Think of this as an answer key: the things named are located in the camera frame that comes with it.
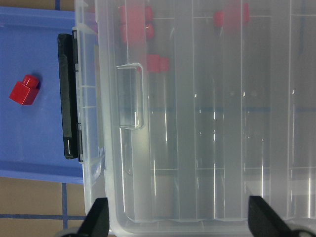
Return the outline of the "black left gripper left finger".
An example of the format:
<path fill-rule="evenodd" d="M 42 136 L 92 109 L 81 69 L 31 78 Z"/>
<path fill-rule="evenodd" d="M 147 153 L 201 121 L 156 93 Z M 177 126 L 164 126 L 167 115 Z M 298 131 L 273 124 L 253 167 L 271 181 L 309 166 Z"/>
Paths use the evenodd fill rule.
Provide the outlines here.
<path fill-rule="evenodd" d="M 106 197 L 97 198 L 77 234 L 108 234 L 109 207 Z"/>

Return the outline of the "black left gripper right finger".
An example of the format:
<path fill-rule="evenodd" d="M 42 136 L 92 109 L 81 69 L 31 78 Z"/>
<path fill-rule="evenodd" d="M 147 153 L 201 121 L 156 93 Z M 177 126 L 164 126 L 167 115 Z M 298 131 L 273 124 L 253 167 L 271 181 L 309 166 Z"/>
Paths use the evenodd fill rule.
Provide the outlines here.
<path fill-rule="evenodd" d="M 291 229 L 260 196 L 248 199 L 248 227 L 254 237 L 290 237 Z"/>

